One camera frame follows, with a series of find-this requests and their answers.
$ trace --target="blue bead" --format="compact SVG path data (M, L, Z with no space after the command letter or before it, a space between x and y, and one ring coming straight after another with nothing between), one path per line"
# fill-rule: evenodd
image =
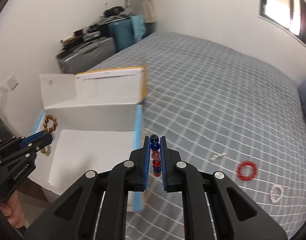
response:
M152 142L151 143L151 150L152 151L158 151L160 149L160 144L158 142Z
M150 139L151 139L151 143L152 142L158 142L158 136L156 134L152 134Z
M162 171L162 168L159 167L158 169L156 169L155 167L153 167L153 172L155 173L160 173Z

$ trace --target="window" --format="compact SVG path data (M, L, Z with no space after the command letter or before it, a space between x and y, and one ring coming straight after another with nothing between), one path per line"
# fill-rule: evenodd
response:
M262 0L260 14L287 29L306 44L304 0Z

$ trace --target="gray plaid bedsheet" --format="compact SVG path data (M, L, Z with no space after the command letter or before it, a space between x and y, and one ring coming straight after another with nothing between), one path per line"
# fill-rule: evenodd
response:
M263 61L176 33L152 34L93 69L143 58L147 134L165 135L168 147L200 171L226 173L291 238L306 220L306 126L297 85ZM223 152L226 158L210 162ZM258 166L248 182L236 176L245 160ZM273 184L284 187L277 204L269 200ZM166 194L152 168L145 196L144 210L128 214L127 239L184 239L181 194Z

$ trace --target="pink bead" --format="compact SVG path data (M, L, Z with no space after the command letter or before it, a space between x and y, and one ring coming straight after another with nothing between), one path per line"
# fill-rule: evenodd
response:
M152 164L154 167L160 167L161 166L161 160L152 160Z
M157 160L160 160L161 159L161 156L160 156L160 152L158 151L152 151L152 159L157 161Z

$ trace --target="white wall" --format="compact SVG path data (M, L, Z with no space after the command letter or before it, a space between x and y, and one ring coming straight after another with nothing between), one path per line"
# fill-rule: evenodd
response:
M108 6L124 0L9 0L0 14L0 84L14 74L19 85L8 93L6 114L28 136L42 109L39 75L59 73L60 40L90 25Z
M259 17L260 0L154 0L159 31L207 39L306 78L306 47Z

